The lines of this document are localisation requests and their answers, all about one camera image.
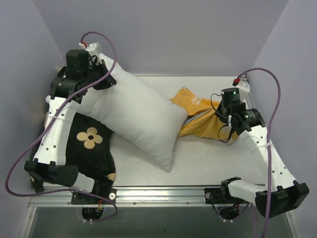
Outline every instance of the gray floor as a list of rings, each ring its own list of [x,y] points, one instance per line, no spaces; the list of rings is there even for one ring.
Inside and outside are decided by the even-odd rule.
[[[251,209],[233,224],[223,223],[211,207],[119,208],[115,217],[92,225],[78,219],[80,211],[80,208],[38,208],[30,238],[253,237]],[[257,221],[260,237],[264,221],[260,214]],[[270,219],[266,237],[292,237],[285,215]]]

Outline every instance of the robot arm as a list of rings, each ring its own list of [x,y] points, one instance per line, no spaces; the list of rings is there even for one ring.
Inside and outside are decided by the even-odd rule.
[[[100,59],[99,43],[85,50],[70,50],[66,54],[67,66],[63,67],[51,83],[48,119],[45,127],[55,117],[56,111],[74,92],[97,81],[107,73],[105,62]],[[111,77],[94,88],[102,90],[116,84]],[[74,116],[86,92],[78,94],[67,103],[47,134],[43,137],[33,161],[26,161],[24,169],[39,181],[60,184],[74,190],[91,192],[95,181],[78,172],[76,165],[66,165],[66,146]]]
[[[268,150],[267,150],[267,128],[260,113],[256,109],[246,109],[245,99],[250,89],[245,82],[234,83],[235,88],[224,89],[221,92],[222,100],[216,110],[218,118],[228,124],[231,120],[232,131],[239,135],[246,148],[253,155],[260,171],[267,181],[268,176]],[[271,206],[269,217],[297,208],[309,193],[305,183],[299,184],[295,177],[286,168],[278,152],[271,147]],[[258,186],[238,177],[230,178],[221,182],[222,194],[226,197],[241,198],[256,204],[259,212],[265,216],[267,201],[267,185]]]

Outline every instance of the orange fabric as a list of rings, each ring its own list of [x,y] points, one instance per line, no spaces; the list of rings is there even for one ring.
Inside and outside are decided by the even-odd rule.
[[[199,98],[189,89],[183,87],[178,91],[175,97],[170,100],[172,103],[184,108],[189,116],[194,117],[200,113],[206,112],[185,124],[182,127],[179,136],[196,135],[198,137],[219,140],[218,132],[224,123],[222,123],[215,115],[214,110],[211,107],[210,99]],[[212,104],[217,108],[219,102],[213,101]],[[230,128],[224,127],[219,133],[220,139],[227,140],[229,132]],[[233,133],[231,139],[228,141],[228,145],[231,145],[237,138],[237,133]]]

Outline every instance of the table top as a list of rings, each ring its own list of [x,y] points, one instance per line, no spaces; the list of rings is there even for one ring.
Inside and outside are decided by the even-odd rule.
[[[140,76],[168,98],[183,86],[198,97],[232,86],[233,77]],[[179,137],[174,147],[170,173],[157,168],[152,159],[137,146],[114,134],[110,151],[116,167],[113,186],[193,186],[219,185],[222,180],[241,177],[263,184],[264,179],[243,141],[228,146],[219,141],[196,136]]]

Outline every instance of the white pillow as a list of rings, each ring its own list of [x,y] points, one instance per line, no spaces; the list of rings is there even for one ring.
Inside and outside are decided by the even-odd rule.
[[[101,58],[110,69],[113,60],[103,54]],[[124,71],[118,63],[111,75],[117,84],[100,91],[89,89],[78,112],[99,120],[131,141],[169,172],[174,143],[187,118],[186,110]]]

